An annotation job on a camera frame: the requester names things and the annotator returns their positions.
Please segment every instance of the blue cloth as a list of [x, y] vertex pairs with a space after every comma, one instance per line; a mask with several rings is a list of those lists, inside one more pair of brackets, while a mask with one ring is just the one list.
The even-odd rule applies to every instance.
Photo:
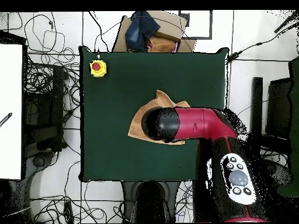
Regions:
[[147, 52], [147, 41], [160, 26], [147, 11], [136, 11], [131, 20], [132, 24], [125, 34], [127, 49]]

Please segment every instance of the brown cloth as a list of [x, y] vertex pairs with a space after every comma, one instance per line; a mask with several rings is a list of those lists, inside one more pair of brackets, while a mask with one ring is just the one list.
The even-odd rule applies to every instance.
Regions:
[[137, 138], [140, 140], [148, 141], [148, 142], [155, 142], [157, 144], [169, 144], [169, 145], [181, 145], [185, 144], [184, 141], [179, 141], [175, 143], [165, 143], [163, 141], [155, 141], [150, 138], [148, 138], [141, 127], [141, 120], [143, 115], [150, 109], [154, 107], [190, 107], [189, 104], [186, 101], [181, 101], [179, 103], [174, 103], [166, 93], [157, 90], [157, 96], [156, 99], [151, 100], [149, 103], [147, 103], [145, 106], [141, 107], [137, 113], [135, 114], [130, 129], [128, 131], [128, 136], [132, 138]]
[[171, 53], [175, 48], [175, 42], [165, 38], [157, 38], [152, 36], [149, 38], [149, 53]]

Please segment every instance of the emergency stop button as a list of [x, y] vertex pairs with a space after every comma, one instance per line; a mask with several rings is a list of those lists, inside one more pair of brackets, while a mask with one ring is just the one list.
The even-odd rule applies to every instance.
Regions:
[[100, 64], [98, 62], [94, 62], [92, 64], [92, 69], [94, 69], [95, 71], [99, 71], [100, 70]]
[[89, 63], [91, 68], [91, 75], [94, 77], [104, 77], [108, 76], [106, 63], [103, 60], [94, 60]]

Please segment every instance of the table surface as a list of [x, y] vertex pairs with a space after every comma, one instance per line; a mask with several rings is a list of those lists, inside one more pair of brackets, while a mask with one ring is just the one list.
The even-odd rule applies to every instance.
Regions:
[[20, 180], [22, 165], [22, 45], [0, 44], [0, 179]]
[[131, 138], [128, 129], [157, 89], [174, 102], [222, 109], [227, 52], [223, 48], [216, 54], [103, 53], [109, 76], [94, 78], [89, 63], [96, 54], [82, 47], [83, 181], [195, 179], [196, 140], [163, 145]]

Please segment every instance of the green table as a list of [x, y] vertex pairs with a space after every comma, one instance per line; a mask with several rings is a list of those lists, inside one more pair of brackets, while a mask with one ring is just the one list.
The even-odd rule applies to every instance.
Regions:
[[89, 72], [96, 53], [86, 47], [79, 50], [84, 94], [81, 180], [195, 179], [196, 140], [162, 145], [131, 138], [128, 129], [157, 89], [174, 102], [223, 109], [228, 48], [216, 54], [103, 53], [107, 78], [94, 78]]
[[299, 57], [292, 60], [288, 64], [290, 70], [290, 78], [293, 88], [290, 92], [291, 99], [291, 172], [293, 181], [290, 184], [281, 186], [278, 190], [279, 194], [287, 197], [299, 197]]

